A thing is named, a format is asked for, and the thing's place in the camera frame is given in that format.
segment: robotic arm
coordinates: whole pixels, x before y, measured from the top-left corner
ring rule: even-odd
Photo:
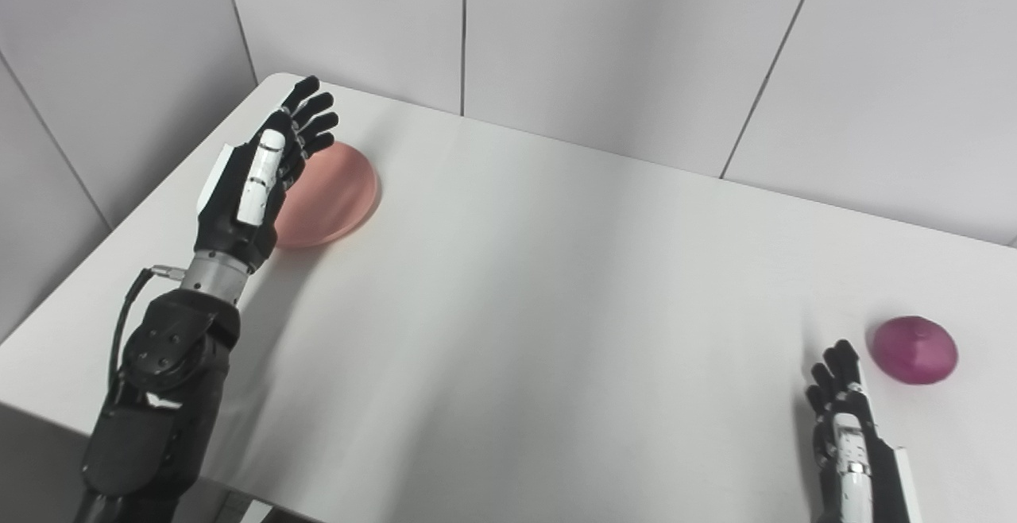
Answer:
[[[907,456],[879,437],[853,346],[842,340],[813,366],[813,451],[824,512],[817,523],[921,523]]]
[[[306,160],[332,146],[333,97],[309,77],[247,143],[226,148],[199,199],[186,272],[142,270],[127,294],[110,358],[109,392],[81,468],[75,523],[170,523],[198,477],[240,338],[236,303],[276,245],[274,227]],[[119,360],[130,302],[156,274],[181,281],[154,299]]]

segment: white table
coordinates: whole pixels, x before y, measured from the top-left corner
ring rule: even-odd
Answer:
[[[186,266],[220,147],[294,81],[259,85],[0,346],[0,402],[92,429],[124,291]],[[807,367],[918,313],[961,364],[914,388],[866,359],[883,433],[926,523],[1010,513],[1017,251],[327,90],[383,197],[251,280],[204,475],[326,522],[805,523]]]

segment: red onion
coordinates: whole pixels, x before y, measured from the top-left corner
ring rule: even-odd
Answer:
[[[957,367],[957,345],[943,327],[921,316],[900,316],[876,330],[873,359],[905,384],[934,384]]]

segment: black arm casing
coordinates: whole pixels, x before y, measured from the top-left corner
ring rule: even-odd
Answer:
[[[89,492],[176,504],[197,480],[239,334],[239,312],[221,299],[184,290],[154,299],[85,451]]]

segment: panel seam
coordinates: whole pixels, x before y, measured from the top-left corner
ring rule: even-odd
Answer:
[[[459,52],[459,114],[466,116],[466,0],[463,0],[462,44]]]
[[[103,214],[103,210],[99,207],[98,201],[96,201],[96,198],[92,195],[91,190],[88,190],[88,187],[85,185],[84,180],[81,179],[80,174],[78,174],[77,170],[74,169],[74,165],[71,164],[70,159],[67,157],[67,153],[60,146],[60,142],[57,141],[56,136],[53,135],[53,129],[51,129],[50,125],[46,123],[46,120],[43,118],[43,114],[39,110],[39,107],[36,106],[35,100],[33,100],[32,97],[28,96],[28,91],[24,89],[24,84],[22,84],[20,78],[17,77],[17,74],[14,71],[14,67],[11,66],[10,62],[7,62],[7,56],[4,56],[3,52],[0,52],[0,63],[3,64],[3,67],[7,70],[7,73],[10,74],[11,80],[14,80],[14,85],[17,89],[17,92],[20,93],[21,97],[24,99],[25,104],[28,104],[28,107],[32,110],[33,115],[36,117],[36,120],[38,120],[39,124],[43,127],[43,131],[46,132],[46,135],[50,139],[50,142],[53,143],[53,147],[56,149],[57,154],[59,154],[61,160],[63,160],[64,165],[66,165],[67,169],[70,170],[70,174],[74,177],[74,181],[76,181],[77,185],[81,188],[81,192],[84,193],[86,199],[89,201],[89,204],[92,204],[92,208],[95,209],[96,215],[98,215],[99,219],[102,220],[103,225],[106,226],[107,230],[109,230],[112,233],[113,223],[110,223],[110,220],[107,219],[106,215]]]
[[[760,100],[763,99],[763,92],[766,91],[767,84],[770,83],[770,76],[773,75],[774,67],[777,67],[777,60],[780,58],[781,53],[784,52],[784,46],[787,45],[787,39],[791,36],[791,31],[794,27],[794,23],[797,22],[798,15],[804,4],[805,0],[798,0],[798,5],[794,8],[794,13],[791,15],[791,21],[788,23],[787,30],[784,31],[784,37],[780,39],[780,45],[777,46],[777,52],[774,53],[773,60],[770,62],[770,67],[768,67],[766,71],[766,76],[763,77],[763,83],[760,84],[759,92],[756,92],[756,99],[753,100],[752,106],[749,107],[749,114],[745,116],[745,121],[742,122],[741,129],[738,131],[738,136],[734,139],[734,146],[731,147],[731,153],[728,154],[727,161],[724,162],[724,168],[720,171],[720,179],[724,179],[727,176],[727,169],[731,167],[731,161],[741,143],[742,136],[745,135],[745,129],[749,129],[749,121],[752,121],[753,114],[756,114],[756,107],[759,107]]]
[[[240,9],[237,6],[237,0],[230,0],[230,5],[233,5],[233,16],[236,16],[237,27],[240,30],[240,42],[244,45],[244,55],[247,56],[247,64],[250,66],[251,78],[254,78],[254,84],[257,85],[257,71],[254,71],[254,58],[251,56],[250,45],[247,44],[247,34],[244,32],[244,23],[240,20]]]

